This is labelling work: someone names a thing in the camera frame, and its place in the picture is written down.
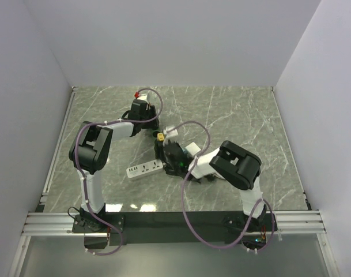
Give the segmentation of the yellow plug adapter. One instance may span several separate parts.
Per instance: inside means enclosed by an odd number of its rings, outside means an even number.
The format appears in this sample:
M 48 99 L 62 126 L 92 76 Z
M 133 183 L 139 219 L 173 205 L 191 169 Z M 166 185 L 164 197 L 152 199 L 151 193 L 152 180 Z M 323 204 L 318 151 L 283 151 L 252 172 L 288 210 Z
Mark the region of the yellow plug adapter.
M 158 133 L 156 136 L 157 141 L 164 141 L 165 135 L 163 133 Z

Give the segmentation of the white power strip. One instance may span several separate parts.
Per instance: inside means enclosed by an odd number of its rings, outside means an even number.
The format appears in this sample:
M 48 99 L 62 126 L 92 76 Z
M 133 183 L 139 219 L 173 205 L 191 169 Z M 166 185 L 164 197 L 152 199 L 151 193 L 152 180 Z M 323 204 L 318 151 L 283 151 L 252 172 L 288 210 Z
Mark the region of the white power strip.
M 127 177 L 133 181 L 148 175 L 152 175 L 162 171 L 164 168 L 161 160 L 151 160 L 149 162 L 141 163 L 126 169 Z

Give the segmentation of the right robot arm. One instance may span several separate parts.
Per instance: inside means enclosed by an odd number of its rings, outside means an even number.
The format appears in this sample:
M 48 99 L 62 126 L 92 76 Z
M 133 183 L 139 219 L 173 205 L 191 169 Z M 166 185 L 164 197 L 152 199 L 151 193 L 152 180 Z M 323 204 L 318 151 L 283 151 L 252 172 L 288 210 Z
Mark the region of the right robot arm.
M 154 141 L 155 158 L 163 162 L 166 174 L 179 176 L 188 181 L 200 183 L 202 178 L 213 181 L 215 177 L 226 180 L 239 190 L 243 215 L 231 219 L 235 227 L 246 226 L 247 231 L 262 229 L 266 215 L 266 204 L 261 202 L 255 210 L 255 203 L 262 198 L 259 185 L 261 159 L 252 152 L 225 140 L 216 150 L 198 156 L 200 150 L 182 148 L 175 141 Z

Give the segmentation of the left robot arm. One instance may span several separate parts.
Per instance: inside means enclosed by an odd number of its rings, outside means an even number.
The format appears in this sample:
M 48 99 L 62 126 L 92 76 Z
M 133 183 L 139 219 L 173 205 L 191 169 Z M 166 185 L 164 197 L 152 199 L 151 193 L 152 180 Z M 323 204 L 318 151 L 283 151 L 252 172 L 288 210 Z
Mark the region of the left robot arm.
M 159 127 L 154 105 L 148 100 L 133 100 L 131 107 L 114 122 L 102 125 L 85 121 L 69 150 L 69 159 L 77 170 L 81 184 L 81 223 L 94 232 L 106 224 L 105 202 L 101 188 L 101 170 L 107 163 L 111 142 L 134 137 L 143 129 Z

